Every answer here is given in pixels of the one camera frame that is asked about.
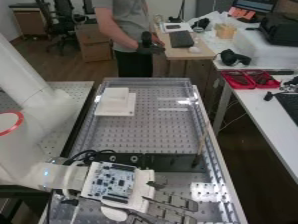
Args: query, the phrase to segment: black box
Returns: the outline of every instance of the black box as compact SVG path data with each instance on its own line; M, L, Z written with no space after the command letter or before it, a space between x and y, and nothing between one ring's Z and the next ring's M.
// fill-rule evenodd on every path
M298 14L267 14L259 30L268 43L298 47Z

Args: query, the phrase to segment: black chair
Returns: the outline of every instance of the black chair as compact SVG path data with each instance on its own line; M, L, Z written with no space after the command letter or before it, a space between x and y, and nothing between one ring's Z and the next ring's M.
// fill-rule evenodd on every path
M63 47L66 44L71 44L78 49L78 42L75 38L75 24L84 20L84 16L73 15L73 6L70 0L54 0L55 11L50 12L47 5L42 0L35 0L39 7L39 11L45 18L45 32L50 39L59 36L59 40L46 47L46 52L53 47L58 48L59 55L63 55Z

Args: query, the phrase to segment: circuit board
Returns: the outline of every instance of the circuit board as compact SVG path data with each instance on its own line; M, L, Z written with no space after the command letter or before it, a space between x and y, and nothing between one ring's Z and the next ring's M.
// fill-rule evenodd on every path
M132 166L115 163L92 162L81 196L127 204L134 185L134 169Z

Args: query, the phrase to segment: monitor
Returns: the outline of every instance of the monitor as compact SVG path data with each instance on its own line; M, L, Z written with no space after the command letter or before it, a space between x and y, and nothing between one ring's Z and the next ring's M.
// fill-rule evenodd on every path
M260 13L272 11L277 0L233 0L232 6Z
M84 11L84 14L86 15L94 15L95 12L94 12L94 8L92 8L92 5L91 5L91 0L82 0L83 2L83 11Z

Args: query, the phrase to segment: person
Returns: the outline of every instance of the person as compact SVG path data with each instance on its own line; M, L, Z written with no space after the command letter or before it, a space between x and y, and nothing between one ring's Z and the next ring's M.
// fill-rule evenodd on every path
M140 36L150 31L144 0L91 0L99 32L112 40L119 77L151 77L154 50L143 48ZM151 34L151 42L163 46Z

